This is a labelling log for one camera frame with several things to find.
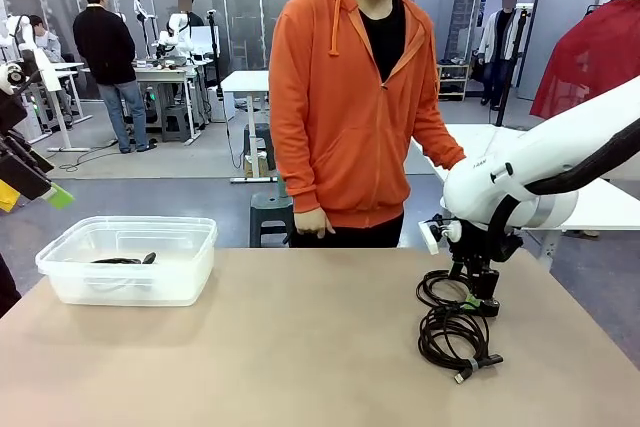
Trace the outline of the person's right hand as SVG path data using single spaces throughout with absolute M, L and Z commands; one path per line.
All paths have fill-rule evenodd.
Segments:
M 324 238 L 326 233 L 335 233 L 325 211 L 320 207 L 308 212 L 295 213 L 294 224 L 299 234 L 313 234 L 318 239 Z

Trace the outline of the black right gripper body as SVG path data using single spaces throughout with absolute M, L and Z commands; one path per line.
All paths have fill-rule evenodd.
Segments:
M 463 234 L 452 244 L 452 276 L 479 277 L 495 273 L 491 267 L 490 242 L 487 234 Z

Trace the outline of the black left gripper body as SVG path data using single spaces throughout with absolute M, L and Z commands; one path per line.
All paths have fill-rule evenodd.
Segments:
M 20 95 L 6 94 L 2 91 L 0 97 L 0 132 L 5 135 L 26 118 L 26 110 Z

